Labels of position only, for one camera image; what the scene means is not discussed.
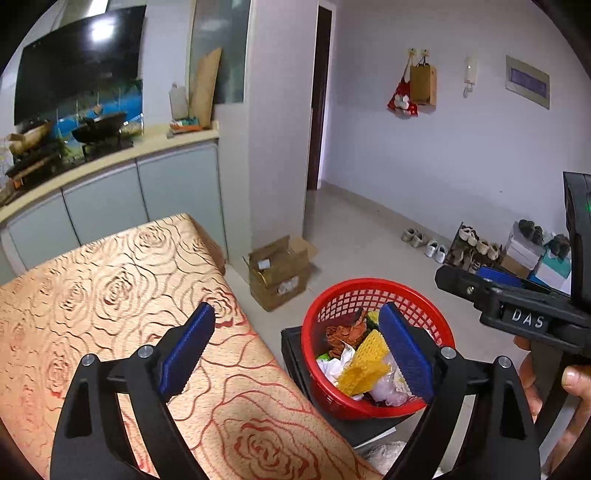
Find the cooking utensil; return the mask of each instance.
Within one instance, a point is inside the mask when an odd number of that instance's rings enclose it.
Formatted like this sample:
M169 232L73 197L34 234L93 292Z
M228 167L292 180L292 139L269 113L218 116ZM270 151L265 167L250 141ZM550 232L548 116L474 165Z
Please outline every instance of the cooking utensil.
M51 132L52 122L45 122L39 127L33 128L24 134L10 134L8 139L12 155L22 155L27 150L35 147L49 132Z
M97 118L86 118L85 124L73 130L72 135L80 143L95 143L116 137L126 117L126 112L117 112Z

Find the kitchen counter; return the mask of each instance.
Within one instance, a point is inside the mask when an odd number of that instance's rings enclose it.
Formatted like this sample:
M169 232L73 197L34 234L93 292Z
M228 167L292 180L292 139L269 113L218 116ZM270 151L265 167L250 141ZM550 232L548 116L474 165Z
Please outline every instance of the kitchen counter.
M50 193L102 170L107 170L118 164L123 164L150 154L219 138L219 130L217 128L194 134L182 134L170 139L166 137L167 131L167 125L146 127L144 134L134 139L134 146L132 148L106 155L47 180L47 182L42 183L10 204L0 208L0 223L5 222L10 217Z

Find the blue gripper pad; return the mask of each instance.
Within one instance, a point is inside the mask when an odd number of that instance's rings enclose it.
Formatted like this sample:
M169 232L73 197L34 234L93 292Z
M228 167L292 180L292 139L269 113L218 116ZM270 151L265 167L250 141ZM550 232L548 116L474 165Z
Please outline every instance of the blue gripper pad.
M408 329L411 326L396 305L388 303L379 311L379 331L384 336L402 376L413 395L426 403L433 399L433 372Z
M202 303L185 324L187 329L162 363L158 391L162 398L183 392L216 327L213 307Z

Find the tiled floor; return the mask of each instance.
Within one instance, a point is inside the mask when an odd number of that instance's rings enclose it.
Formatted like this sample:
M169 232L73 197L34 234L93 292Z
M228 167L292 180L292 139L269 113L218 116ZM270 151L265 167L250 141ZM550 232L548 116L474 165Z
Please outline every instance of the tiled floor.
M410 222L402 216L389 215L361 207L342 196L319 190L309 192L306 204L304 236L319 249L313 263L317 271L308 289L272 313L265 312L251 297L242 277L228 268L226 279L242 309L275 357L281 357L280 332L301 325L312 301L328 287L355 277L380 277L403 283L425 295L447 319L458 351L466 358L493 361L499 355L510 357L517 365L525 353L512 336L481 325L479 313L462 299L437 289L434 276L438 263L400 240ZM472 411L473 398L467 398L443 460L448 471L462 444ZM403 422L395 439L408 440L419 414Z

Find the rose pattern tablecloth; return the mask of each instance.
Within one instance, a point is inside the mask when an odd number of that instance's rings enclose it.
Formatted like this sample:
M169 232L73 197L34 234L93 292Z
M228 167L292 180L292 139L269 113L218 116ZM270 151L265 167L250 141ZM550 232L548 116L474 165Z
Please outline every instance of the rose pattern tablecloth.
M278 366L226 284L220 258L199 225L178 215L85 245L0 288L0 417L43 477L80 358L129 356L206 301L215 333L168 406L209 477L380 478ZM120 401L138 464L156 475L129 398Z

